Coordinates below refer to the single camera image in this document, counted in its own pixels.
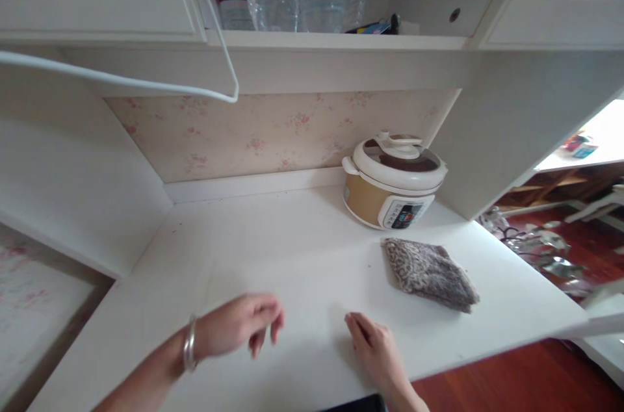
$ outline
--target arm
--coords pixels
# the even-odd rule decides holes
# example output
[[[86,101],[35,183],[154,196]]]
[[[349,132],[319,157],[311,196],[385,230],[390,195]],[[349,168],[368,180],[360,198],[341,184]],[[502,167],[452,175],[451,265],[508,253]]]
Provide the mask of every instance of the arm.
[[[274,295],[243,295],[197,320],[194,357],[202,361],[248,342],[255,359],[264,343],[266,328],[271,326],[275,343],[283,324],[284,312]],[[184,373],[182,349],[186,334],[187,328],[180,329],[149,354],[94,412],[157,411]]]
[[[394,337],[385,326],[361,313],[344,317],[357,356],[392,412],[429,412],[405,374]]]

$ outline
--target hand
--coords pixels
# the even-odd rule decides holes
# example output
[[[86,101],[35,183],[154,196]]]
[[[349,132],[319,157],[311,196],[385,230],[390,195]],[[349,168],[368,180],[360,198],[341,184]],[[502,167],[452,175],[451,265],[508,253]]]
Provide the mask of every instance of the hand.
[[[284,327],[284,310],[272,294],[245,294],[197,320],[195,353],[198,359],[223,355],[249,343],[256,358],[271,326],[271,341]]]
[[[361,313],[347,313],[344,321],[364,371],[382,396],[410,385],[390,329]]]

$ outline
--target right hand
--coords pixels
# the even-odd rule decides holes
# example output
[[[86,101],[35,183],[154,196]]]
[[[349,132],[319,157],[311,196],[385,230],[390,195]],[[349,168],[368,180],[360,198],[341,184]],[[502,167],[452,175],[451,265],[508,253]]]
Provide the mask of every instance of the right hand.
[[[362,367],[382,396],[411,389],[390,329],[371,321],[362,313],[347,313],[344,321],[351,332]]]

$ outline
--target leopard print cloth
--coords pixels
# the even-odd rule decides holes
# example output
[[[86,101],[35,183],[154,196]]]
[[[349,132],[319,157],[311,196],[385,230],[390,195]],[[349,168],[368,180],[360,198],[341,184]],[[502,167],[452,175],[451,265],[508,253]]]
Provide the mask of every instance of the leopard print cloth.
[[[428,298],[464,313],[479,295],[442,246],[387,238],[383,245],[398,284],[406,293]]]

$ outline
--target hole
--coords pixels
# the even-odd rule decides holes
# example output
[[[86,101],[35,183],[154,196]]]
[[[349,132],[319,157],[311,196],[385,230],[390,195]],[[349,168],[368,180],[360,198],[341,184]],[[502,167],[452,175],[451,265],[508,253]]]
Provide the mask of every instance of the hole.
[[[454,10],[453,12],[450,13],[450,17],[448,18],[448,21],[453,23],[457,20],[457,18],[460,16],[460,12],[462,10],[460,8],[457,8],[456,10]]]

